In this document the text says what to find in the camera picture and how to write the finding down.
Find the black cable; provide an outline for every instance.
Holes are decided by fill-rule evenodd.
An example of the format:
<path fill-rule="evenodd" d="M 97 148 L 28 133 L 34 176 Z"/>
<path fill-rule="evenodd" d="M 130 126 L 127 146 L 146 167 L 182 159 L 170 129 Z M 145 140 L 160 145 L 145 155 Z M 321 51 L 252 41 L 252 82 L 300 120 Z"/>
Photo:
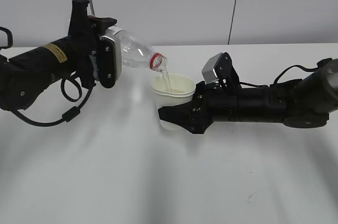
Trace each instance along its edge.
<path fill-rule="evenodd" d="M 74 74 L 73 76 L 70 76 L 70 77 L 64 77 L 61 80 L 61 93 L 63 94 L 65 99 L 67 99 L 68 101 L 71 101 L 71 102 L 77 102 L 82 97 L 82 89 L 81 89 L 80 84 L 75 80 L 76 77 L 77 76 Z M 73 99 L 69 95 L 67 95 L 65 88 L 64 88 L 66 80 L 69 81 L 70 83 L 72 83 L 76 87 L 76 89 L 78 90 L 79 97 L 77 99 Z"/>
<path fill-rule="evenodd" d="M 244 86 L 249 86 L 249 87 L 254 87 L 254 88 L 267 88 L 269 87 L 268 85 L 255 85 L 255 84 L 251 84 L 251 83 L 246 83 L 246 82 L 239 82 L 241 85 Z"/>
<path fill-rule="evenodd" d="M 11 112 L 15 116 L 17 116 L 19 119 L 21 119 L 23 122 L 26 122 L 27 124 L 38 126 L 38 127 L 51 127 L 51 126 L 59 125 L 60 123 L 62 123 L 62 122 L 65 121 L 63 118 L 61 118 L 61 119 L 59 119 L 57 121 L 54 121 L 54 122 L 41 123 L 41 122 L 36 122 L 36 121 L 33 121 L 33 120 L 29 119 L 28 117 L 26 117 L 25 115 L 23 115 L 18 110 L 11 110 Z"/>
<path fill-rule="evenodd" d="M 283 72 L 281 72 L 281 74 L 278 75 L 277 78 L 275 79 L 274 84 L 277 84 L 277 82 L 279 81 L 279 79 L 280 79 L 280 78 L 281 78 L 288 70 L 290 70 L 290 69 L 293 68 L 293 67 L 300 68 L 300 69 L 302 69 L 302 70 L 305 71 L 305 72 L 315 72 L 315 71 L 318 70 L 318 67 L 316 67 L 316 68 L 306 68 L 306 67 L 304 67 L 304 66 L 300 66 L 299 64 L 295 64 L 295 65 L 293 65 L 293 66 L 288 67 L 288 68 L 285 69 Z"/>
<path fill-rule="evenodd" d="M 88 89 L 86 96 L 84 97 L 84 99 L 82 100 L 82 102 L 80 103 L 80 105 L 78 107 L 73 107 L 76 108 L 78 111 L 78 114 L 80 113 L 80 109 L 86 104 L 86 102 L 89 99 L 89 96 L 91 95 L 91 92 L 93 90 L 94 84 L 92 84 L 92 86 Z M 21 119 L 22 121 L 26 122 L 27 124 L 33 125 L 33 126 L 37 126 L 37 127 L 51 127 L 51 126 L 55 126 L 55 125 L 59 125 L 60 123 L 66 121 L 65 118 L 61 118 L 57 121 L 54 122 L 50 122 L 50 123 L 41 123 L 41 122 L 36 122 L 33 121 L 31 119 L 29 119 L 28 117 L 26 117 L 25 115 L 23 115 L 21 112 L 19 112 L 18 110 L 11 110 L 11 112 L 17 116 L 19 119 Z"/>

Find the paper cup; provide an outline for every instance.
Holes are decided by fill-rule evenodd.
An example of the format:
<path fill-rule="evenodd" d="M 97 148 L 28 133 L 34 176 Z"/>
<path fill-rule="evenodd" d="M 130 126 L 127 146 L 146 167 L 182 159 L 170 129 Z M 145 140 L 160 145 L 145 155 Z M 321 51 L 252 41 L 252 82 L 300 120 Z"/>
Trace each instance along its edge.
<path fill-rule="evenodd" d="M 151 84 L 151 88 L 154 93 L 156 109 L 160 109 L 163 106 L 175 106 L 184 104 L 192 100 L 192 97 L 196 90 L 195 83 L 188 77 L 180 74 L 169 74 L 171 88 L 173 92 L 167 91 L 167 85 L 164 77 L 158 76 Z M 160 120 L 163 128 L 167 130 L 178 130 L 181 126 L 169 123 L 167 121 Z"/>

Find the table surface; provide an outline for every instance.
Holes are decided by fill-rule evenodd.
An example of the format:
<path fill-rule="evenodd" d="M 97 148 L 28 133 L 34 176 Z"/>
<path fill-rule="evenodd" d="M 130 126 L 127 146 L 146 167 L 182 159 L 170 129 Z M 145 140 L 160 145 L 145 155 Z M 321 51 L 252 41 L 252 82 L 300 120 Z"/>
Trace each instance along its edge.
<path fill-rule="evenodd" d="M 338 44 L 155 48 L 169 72 L 195 82 L 219 52 L 255 84 L 292 64 L 338 57 Z M 57 127 L 0 112 L 0 223 L 338 222 L 338 113 L 318 129 L 214 123 L 204 135 L 165 131 L 149 87 L 157 75 L 123 67 L 114 88 L 96 86 L 81 115 Z M 306 75 L 293 69 L 284 79 Z M 56 83 L 25 114 L 53 121 L 71 106 Z"/>

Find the plastic bottle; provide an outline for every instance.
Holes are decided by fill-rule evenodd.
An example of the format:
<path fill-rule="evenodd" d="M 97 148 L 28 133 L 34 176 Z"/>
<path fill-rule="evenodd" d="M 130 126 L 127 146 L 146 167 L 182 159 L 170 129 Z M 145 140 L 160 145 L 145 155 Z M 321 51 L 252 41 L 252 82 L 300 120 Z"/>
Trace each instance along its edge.
<path fill-rule="evenodd" d="M 107 36 L 114 35 L 121 42 L 122 63 L 128 67 L 150 68 L 154 71 L 165 70 L 167 58 L 155 52 L 153 47 L 134 33 L 112 26 Z"/>

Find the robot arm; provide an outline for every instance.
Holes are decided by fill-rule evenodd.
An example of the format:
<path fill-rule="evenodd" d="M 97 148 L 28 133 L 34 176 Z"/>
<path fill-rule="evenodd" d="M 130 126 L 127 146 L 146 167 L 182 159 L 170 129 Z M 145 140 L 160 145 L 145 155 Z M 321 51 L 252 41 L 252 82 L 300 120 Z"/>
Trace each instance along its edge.
<path fill-rule="evenodd" d="M 203 134 L 213 122 L 283 123 L 295 128 L 326 125 L 328 114 L 338 109 L 338 59 L 325 59 L 305 79 L 270 86 L 239 81 L 227 53 L 212 57 L 204 66 L 204 81 L 196 85 L 192 101 L 158 110 L 161 120 Z M 242 88 L 241 85 L 255 86 Z"/>
<path fill-rule="evenodd" d="M 35 126 L 53 126 L 69 122 L 80 113 L 88 100 L 95 80 L 105 88 L 114 86 L 121 73 L 121 49 L 119 41 L 105 36 L 107 29 L 117 23 L 113 18 L 97 18 L 87 15 L 87 0 L 73 0 L 68 35 L 45 46 L 27 51 L 9 60 L 0 55 L 0 108 L 11 111 L 25 122 Z M 8 29 L 8 45 L 13 38 Z M 19 109 L 29 108 L 38 95 L 49 85 L 61 80 L 61 91 L 67 100 L 75 102 L 81 98 L 82 90 L 75 80 L 80 79 L 88 89 L 79 106 L 74 106 L 52 123 L 39 123 L 21 114 Z M 79 91 L 79 98 L 70 98 L 64 89 L 69 80 Z"/>

